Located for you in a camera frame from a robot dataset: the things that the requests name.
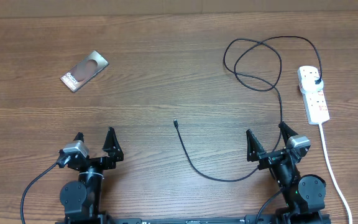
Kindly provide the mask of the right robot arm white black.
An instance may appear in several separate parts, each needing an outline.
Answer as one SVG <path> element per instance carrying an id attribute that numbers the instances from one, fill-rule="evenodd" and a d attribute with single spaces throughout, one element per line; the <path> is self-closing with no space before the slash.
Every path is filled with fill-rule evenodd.
<path id="1" fill-rule="evenodd" d="M 305 136 L 292 130 L 286 123 L 278 127 L 285 147 L 267 152 L 251 130 L 246 131 L 247 160 L 258 162 L 258 170 L 269 169 L 279 191 L 269 198 L 255 215 L 246 215 L 246 223 L 330 223 L 325 208 L 326 182 L 318 175 L 300 175 L 296 165 L 308 153 L 311 143 Z M 262 215 L 266 206 L 278 195 L 283 195 L 286 206 L 274 214 Z"/>

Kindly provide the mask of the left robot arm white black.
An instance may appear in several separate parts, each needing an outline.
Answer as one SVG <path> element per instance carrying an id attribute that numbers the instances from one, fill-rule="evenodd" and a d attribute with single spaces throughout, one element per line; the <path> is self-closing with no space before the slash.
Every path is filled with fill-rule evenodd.
<path id="1" fill-rule="evenodd" d="M 116 168 L 124 160 L 114 128 L 108 128 L 102 157 L 90 157 L 81 132 L 59 150 L 57 166 L 78 171 L 78 180 L 65 184 L 60 202 L 65 208 L 64 223 L 113 223 L 113 218 L 100 210 L 104 171 Z"/>

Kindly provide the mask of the Galaxy smartphone with bronze screen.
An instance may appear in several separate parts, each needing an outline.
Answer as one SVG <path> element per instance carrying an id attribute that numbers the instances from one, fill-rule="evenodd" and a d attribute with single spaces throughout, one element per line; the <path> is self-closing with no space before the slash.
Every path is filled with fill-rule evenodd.
<path id="1" fill-rule="evenodd" d="M 75 93 L 108 65 L 109 62 L 98 51 L 94 50 L 66 72 L 60 80 L 72 93 Z"/>

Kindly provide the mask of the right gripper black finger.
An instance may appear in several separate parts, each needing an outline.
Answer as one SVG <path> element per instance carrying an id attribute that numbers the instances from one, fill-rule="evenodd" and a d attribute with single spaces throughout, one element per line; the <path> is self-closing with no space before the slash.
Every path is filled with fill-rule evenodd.
<path id="1" fill-rule="evenodd" d="M 278 125 L 278 127 L 280 128 L 280 132 L 282 134 L 284 143 L 287 144 L 288 140 L 292 137 L 292 136 L 296 136 L 298 135 L 297 132 L 295 132 L 294 130 L 292 130 L 292 128 L 290 128 L 284 121 L 281 121 Z"/>
<path id="2" fill-rule="evenodd" d="M 246 137 L 247 137 L 247 161 L 248 162 L 258 161 L 260 157 L 266 153 L 266 151 L 250 129 L 246 131 Z"/>

